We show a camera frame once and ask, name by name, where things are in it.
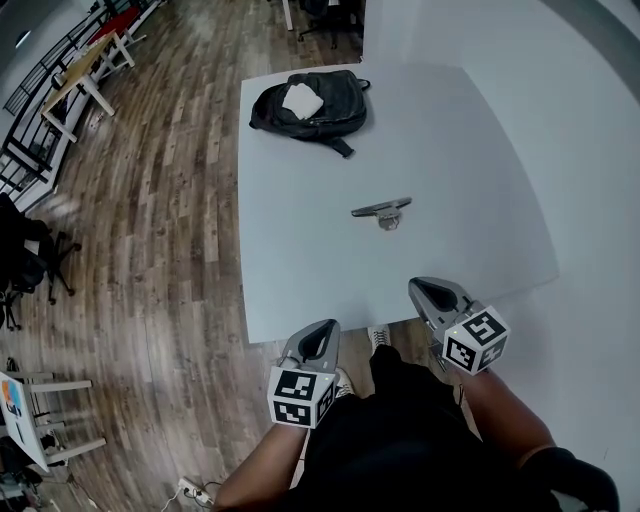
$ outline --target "person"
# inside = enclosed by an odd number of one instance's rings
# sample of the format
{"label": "person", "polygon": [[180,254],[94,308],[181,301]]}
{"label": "person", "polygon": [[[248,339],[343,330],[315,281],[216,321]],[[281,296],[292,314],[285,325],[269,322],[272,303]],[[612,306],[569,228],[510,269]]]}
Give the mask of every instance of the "person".
{"label": "person", "polygon": [[222,484],[214,510],[619,510],[602,470],[558,448],[549,429],[490,371],[460,374],[480,440],[427,368],[408,364],[389,329],[369,329],[375,394],[337,369],[336,400],[309,436],[276,424]]}

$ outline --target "power strip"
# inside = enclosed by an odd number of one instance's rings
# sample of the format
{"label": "power strip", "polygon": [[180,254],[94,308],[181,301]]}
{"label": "power strip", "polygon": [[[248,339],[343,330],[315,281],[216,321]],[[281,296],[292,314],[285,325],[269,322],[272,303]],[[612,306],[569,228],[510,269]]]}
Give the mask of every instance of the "power strip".
{"label": "power strip", "polygon": [[211,503],[213,505],[211,495],[187,478],[181,478],[178,481],[178,489],[182,489],[185,493],[189,493],[187,496],[195,498],[196,502],[202,505],[206,505],[207,503]]}

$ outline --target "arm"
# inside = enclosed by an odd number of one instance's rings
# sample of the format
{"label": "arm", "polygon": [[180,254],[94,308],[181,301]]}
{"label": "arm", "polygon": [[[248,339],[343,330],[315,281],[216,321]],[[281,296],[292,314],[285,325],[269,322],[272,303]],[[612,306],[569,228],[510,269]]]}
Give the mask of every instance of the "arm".
{"label": "arm", "polygon": [[555,446],[543,421],[495,373],[459,374],[482,439],[516,467],[522,467],[540,450]]}
{"label": "arm", "polygon": [[214,510],[265,509],[291,486],[307,429],[274,425],[222,484]]}

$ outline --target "backpack strap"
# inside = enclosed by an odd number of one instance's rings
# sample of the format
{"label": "backpack strap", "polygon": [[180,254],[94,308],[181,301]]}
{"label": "backpack strap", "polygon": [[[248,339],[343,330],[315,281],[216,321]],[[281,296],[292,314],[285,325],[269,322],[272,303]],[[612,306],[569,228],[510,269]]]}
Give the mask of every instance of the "backpack strap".
{"label": "backpack strap", "polygon": [[318,141],[325,146],[335,149],[343,158],[349,158],[355,151],[340,137]]}

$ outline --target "wooden floor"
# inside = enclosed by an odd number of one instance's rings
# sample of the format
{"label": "wooden floor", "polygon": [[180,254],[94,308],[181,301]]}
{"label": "wooden floor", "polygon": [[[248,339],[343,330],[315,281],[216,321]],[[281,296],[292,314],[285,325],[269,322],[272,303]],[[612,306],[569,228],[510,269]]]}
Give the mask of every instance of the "wooden floor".
{"label": "wooden floor", "polygon": [[[306,15],[291,2],[294,25]],[[90,104],[58,190],[31,216],[80,242],[65,273],[77,289],[49,306],[46,286],[23,298],[20,333],[0,332],[2,356],[23,370],[91,379],[91,390],[52,399],[70,445],[107,446],[72,459],[81,487],[44,484],[63,511],[160,510],[178,479],[219,482],[270,426],[265,383],[282,343],[247,343],[237,217],[240,83],[272,72],[357,62],[361,42],[341,35],[296,41],[282,4],[172,0],[139,33],[133,70]],[[426,361],[418,321],[394,325],[405,360]],[[340,363],[372,391],[366,332],[345,334]],[[67,479],[56,469],[56,479]],[[186,498],[169,510],[193,508]]]}

